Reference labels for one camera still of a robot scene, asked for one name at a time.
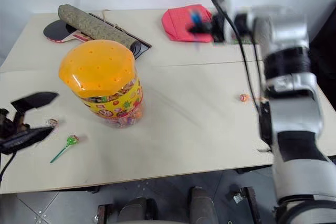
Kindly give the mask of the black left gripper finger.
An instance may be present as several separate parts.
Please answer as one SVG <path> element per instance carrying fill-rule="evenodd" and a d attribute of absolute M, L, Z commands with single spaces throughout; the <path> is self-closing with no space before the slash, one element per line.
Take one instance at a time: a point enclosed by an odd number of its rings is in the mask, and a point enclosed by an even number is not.
<path fill-rule="evenodd" d="M 18 100 L 12 101 L 11 105 L 16 110 L 17 116 L 25 115 L 31 109 L 38 109 L 50 104 L 59 94 L 57 92 L 36 92 Z"/>
<path fill-rule="evenodd" d="M 37 142 L 43 141 L 53 130 L 54 127 L 46 126 L 18 132 L 1 140 L 1 153 L 12 154 Z"/>

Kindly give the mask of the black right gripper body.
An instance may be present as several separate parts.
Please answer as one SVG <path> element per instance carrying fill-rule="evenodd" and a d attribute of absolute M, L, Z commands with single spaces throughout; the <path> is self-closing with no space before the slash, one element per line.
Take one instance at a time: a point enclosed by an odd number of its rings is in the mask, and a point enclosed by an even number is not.
<path fill-rule="evenodd" d="M 225 41 L 225 17 L 215 14 L 212 17 L 212 37 L 214 42 Z"/>

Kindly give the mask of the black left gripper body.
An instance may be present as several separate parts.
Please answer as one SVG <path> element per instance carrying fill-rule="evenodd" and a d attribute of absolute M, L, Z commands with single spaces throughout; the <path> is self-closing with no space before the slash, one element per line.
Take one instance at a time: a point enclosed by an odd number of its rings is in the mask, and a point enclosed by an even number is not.
<path fill-rule="evenodd" d="M 30 129 L 30 125 L 24 123 L 25 113 L 16 111 L 12 120 L 7 118 L 9 111 L 1 108 L 1 143 L 15 134 Z"/>

